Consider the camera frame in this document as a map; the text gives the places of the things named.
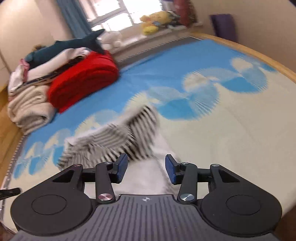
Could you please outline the black white striped garment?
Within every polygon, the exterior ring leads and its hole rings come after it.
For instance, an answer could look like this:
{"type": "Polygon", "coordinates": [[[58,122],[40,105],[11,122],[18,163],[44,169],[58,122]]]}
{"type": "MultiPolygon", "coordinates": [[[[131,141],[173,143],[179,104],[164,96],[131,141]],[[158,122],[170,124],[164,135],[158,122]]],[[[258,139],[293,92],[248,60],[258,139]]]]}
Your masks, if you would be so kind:
{"type": "Polygon", "coordinates": [[[66,138],[57,166],[60,170],[74,164],[93,168],[99,163],[115,162],[123,153],[128,156],[128,167],[123,181],[113,185],[116,197],[177,196],[179,188],[170,182],[165,168],[165,156],[173,151],[161,136],[157,111],[149,105],[129,109],[104,126],[66,138]]]}

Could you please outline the beige folded blanket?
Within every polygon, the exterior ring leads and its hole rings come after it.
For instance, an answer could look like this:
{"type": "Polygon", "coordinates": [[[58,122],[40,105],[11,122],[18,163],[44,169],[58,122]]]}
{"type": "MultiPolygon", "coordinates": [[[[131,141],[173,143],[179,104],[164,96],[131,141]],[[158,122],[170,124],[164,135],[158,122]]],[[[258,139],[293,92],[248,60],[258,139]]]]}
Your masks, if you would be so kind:
{"type": "Polygon", "coordinates": [[[56,109],[48,102],[48,85],[31,86],[8,103],[8,117],[24,135],[50,123],[56,109]]]}

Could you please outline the blue white patterned bedsheet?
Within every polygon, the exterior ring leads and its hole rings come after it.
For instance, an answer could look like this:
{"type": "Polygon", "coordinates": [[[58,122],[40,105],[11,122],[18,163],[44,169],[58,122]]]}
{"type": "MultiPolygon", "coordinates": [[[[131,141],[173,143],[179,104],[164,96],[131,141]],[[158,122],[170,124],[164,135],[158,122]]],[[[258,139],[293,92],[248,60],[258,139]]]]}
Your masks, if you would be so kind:
{"type": "Polygon", "coordinates": [[[172,155],[219,163],[295,205],[295,83],[212,40],[192,41],[119,68],[111,85],[76,102],[22,141],[8,188],[26,191],[60,171],[65,140],[149,105],[172,155]]]}

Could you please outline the red folded blanket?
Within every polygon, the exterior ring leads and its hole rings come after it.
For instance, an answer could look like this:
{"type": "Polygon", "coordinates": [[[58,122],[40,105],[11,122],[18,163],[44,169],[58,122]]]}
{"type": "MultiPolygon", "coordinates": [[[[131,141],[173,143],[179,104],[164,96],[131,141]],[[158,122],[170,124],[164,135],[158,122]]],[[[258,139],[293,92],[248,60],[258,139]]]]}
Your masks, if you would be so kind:
{"type": "Polygon", "coordinates": [[[50,85],[48,101],[58,113],[101,90],[119,78],[119,68],[109,51],[91,52],[84,60],[60,74],[50,85]]]}

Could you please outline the dark blue shark plush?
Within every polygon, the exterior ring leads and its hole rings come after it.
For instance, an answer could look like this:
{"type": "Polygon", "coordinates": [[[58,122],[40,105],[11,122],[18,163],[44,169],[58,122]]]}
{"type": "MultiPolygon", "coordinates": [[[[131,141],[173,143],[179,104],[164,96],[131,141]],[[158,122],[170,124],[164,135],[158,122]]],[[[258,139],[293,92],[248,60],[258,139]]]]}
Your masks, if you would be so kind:
{"type": "Polygon", "coordinates": [[[56,41],[49,47],[44,47],[31,52],[25,57],[25,61],[29,64],[29,69],[33,69],[48,62],[66,49],[77,49],[82,47],[88,48],[99,54],[104,54],[104,49],[102,48],[100,41],[97,39],[104,32],[105,29],[100,29],[90,33],[84,38],[71,39],[67,41],[56,41]]]}

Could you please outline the white plush toy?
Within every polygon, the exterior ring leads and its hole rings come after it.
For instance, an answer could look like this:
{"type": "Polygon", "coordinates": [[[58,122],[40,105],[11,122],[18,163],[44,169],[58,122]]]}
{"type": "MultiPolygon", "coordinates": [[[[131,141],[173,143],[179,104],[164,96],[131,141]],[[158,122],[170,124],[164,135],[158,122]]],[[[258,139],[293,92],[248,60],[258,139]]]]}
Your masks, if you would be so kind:
{"type": "Polygon", "coordinates": [[[118,49],[122,45],[122,35],[120,32],[104,32],[99,37],[102,48],[107,51],[118,49]]]}

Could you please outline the blue curtain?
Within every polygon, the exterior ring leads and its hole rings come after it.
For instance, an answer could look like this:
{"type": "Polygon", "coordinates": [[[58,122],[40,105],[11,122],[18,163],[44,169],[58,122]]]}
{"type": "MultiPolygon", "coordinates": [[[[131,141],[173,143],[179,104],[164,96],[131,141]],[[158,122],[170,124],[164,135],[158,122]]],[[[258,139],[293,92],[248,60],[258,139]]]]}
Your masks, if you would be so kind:
{"type": "Polygon", "coordinates": [[[57,0],[57,4],[74,38],[84,38],[92,32],[79,1],[57,0]]]}

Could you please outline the yellow plush toy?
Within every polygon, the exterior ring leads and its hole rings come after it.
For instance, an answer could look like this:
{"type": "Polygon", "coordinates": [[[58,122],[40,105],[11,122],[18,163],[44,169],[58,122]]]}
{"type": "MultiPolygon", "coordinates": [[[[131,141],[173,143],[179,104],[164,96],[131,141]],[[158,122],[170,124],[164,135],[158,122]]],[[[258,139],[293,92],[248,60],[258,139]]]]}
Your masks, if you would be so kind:
{"type": "Polygon", "coordinates": [[[173,20],[169,11],[159,11],[149,16],[144,15],[140,18],[142,33],[145,36],[152,35],[165,28],[173,20]]]}

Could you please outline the dark red bag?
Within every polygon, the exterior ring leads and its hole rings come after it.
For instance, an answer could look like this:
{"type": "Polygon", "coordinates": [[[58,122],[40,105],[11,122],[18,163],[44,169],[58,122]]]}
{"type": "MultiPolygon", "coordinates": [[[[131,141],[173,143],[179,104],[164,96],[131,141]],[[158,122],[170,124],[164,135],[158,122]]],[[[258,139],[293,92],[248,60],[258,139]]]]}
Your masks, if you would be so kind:
{"type": "Polygon", "coordinates": [[[190,0],[174,0],[176,14],[180,16],[179,23],[189,27],[197,22],[196,11],[190,0]]]}

